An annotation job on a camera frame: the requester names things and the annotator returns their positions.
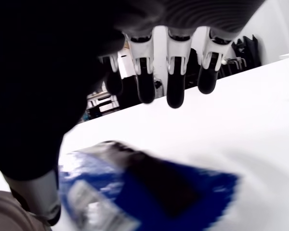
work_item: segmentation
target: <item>robotic hand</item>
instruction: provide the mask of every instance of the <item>robotic hand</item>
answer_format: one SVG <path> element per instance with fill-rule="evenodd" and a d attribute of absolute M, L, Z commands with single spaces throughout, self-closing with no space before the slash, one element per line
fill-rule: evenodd
<path fill-rule="evenodd" d="M 0 171 L 23 208 L 49 226 L 59 220 L 62 138 L 101 81 L 112 94 L 122 91 L 117 52 L 125 39 L 139 98 L 150 103 L 155 97 L 152 30 L 168 28 L 167 101 L 178 108 L 196 28 L 209 26 L 198 78 L 199 90 L 209 94 L 232 40 L 262 2 L 46 0 L 24 7 L 0 1 Z"/>

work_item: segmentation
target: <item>blue package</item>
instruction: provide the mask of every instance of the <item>blue package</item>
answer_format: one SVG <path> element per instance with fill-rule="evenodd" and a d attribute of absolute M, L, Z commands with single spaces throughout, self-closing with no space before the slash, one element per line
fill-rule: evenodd
<path fill-rule="evenodd" d="M 183 177 L 194 192 L 197 192 L 197 200 L 180 214 L 169 216 L 152 191 L 133 172 L 127 170 L 129 169 L 127 165 L 131 162 L 123 160 L 135 153 L 136 151 L 130 147 L 108 141 L 67 154 L 60 159 L 59 182 L 62 203 L 81 228 L 88 227 L 84 224 L 86 223 L 84 220 L 94 217 L 95 222 L 102 219 L 103 224 L 107 223 L 100 229 L 94 229 L 101 231 L 202 231 L 223 215 L 233 199 L 238 181 L 236 175 L 159 160 Z M 88 199 L 87 196 L 83 196 L 85 190 L 82 189 L 81 196 L 76 196 L 77 193 L 72 193 L 75 191 L 75 185 L 81 185 L 79 188 L 90 185 L 92 187 L 90 191 L 94 191 L 94 195 Z M 165 197 L 169 196 L 168 192 L 166 188 Z M 76 197 L 79 197 L 78 201 L 72 203 Z M 183 200 L 182 197 L 174 197 L 173 203 L 180 203 L 181 199 Z M 99 204 L 107 203 L 102 206 L 108 208 L 107 212 L 104 210 L 97 212 L 97 208 L 101 206 L 92 206 L 98 204 L 97 201 Z M 110 218 L 104 218 L 105 216 L 97 218 L 96 213 L 106 214 Z"/>

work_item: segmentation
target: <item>black fingertip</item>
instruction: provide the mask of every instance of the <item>black fingertip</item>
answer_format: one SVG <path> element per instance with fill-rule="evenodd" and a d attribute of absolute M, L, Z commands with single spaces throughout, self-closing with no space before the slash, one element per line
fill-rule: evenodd
<path fill-rule="evenodd" d="M 56 216 L 53 219 L 48 220 L 47 222 L 50 224 L 50 226 L 54 226 L 55 224 L 58 223 L 58 221 L 60 219 L 60 216 L 61 216 L 61 207 L 59 208 L 58 213 L 56 214 Z"/>
<path fill-rule="evenodd" d="M 142 103 L 152 103 L 155 98 L 155 86 L 153 73 L 141 73 L 137 75 L 138 97 Z"/>
<path fill-rule="evenodd" d="M 179 108 L 184 101 L 185 75 L 169 75 L 167 84 L 167 103 L 172 108 Z"/>
<path fill-rule="evenodd" d="M 123 83 L 120 72 L 110 72 L 105 81 L 107 91 L 112 95 L 120 95 L 123 92 Z"/>
<path fill-rule="evenodd" d="M 216 85 L 218 71 L 200 68 L 198 76 L 198 89 L 203 94 L 210 94 Z"/>

